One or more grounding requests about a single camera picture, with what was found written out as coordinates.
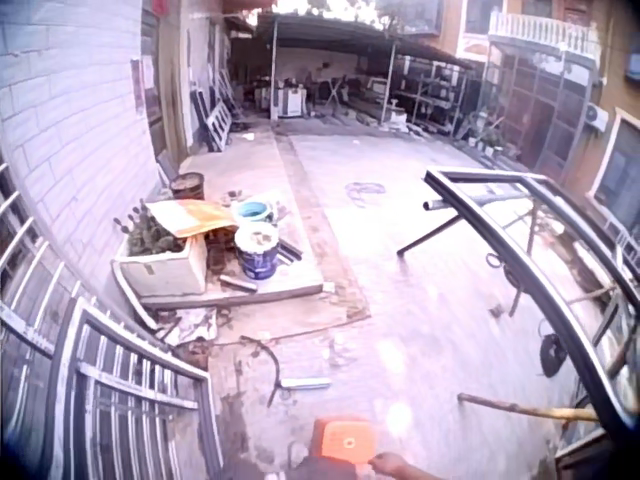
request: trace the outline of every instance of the white planter box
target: white planter box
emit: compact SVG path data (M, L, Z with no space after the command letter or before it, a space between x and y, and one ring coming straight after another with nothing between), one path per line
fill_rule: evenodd
M204 235L189 237L184 250L158 255L129 257L127 239L120 246L114 261L136 294L186 295L204 293L207 276L207 246Z

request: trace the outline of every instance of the raised concrete platform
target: raised concrete platform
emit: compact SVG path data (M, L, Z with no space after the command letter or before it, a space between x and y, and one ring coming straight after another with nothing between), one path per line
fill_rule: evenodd
M278 153L273 133L268 125L258 124L251 135L237 134L222 153L206 153L189 157L180 172L200 172L205 177L205 198L220 201L229 190L242 190L243 197L277 192L288 210L278 222L280 237L302 250L302 261L290 266L280 265L268 280L253 281L258 292L248 294L224 287L217 275L207 276L207 290L200 295L148 296L140 302L151 308L191 308L204 306L235 306L271 302L313 295L322 291L324 283L305 233L284 165ZM227 256L225 273L249 280L242 273L234 255Z

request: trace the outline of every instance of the person's arm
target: person's arm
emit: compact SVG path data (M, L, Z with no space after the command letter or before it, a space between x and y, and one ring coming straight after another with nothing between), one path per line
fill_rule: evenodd
M369 460L376 473L387 475L395 480L440 480L418 467L414 467L397 453L380 453Z

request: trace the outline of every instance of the potted plant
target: potted plant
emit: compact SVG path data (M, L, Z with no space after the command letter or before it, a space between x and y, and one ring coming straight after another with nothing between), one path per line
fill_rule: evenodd
M138 296L204 293L207 273L204 235L176 238L158 223L142 200L128 220L130 226L114 218L127 235L114 261L120 264Z

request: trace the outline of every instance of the white tiled wall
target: white tiled wall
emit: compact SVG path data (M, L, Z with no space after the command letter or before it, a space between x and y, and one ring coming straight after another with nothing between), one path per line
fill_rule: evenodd
M113 224L157 183L130 60L142 0L0 1L0 141L53 240L120 302Z

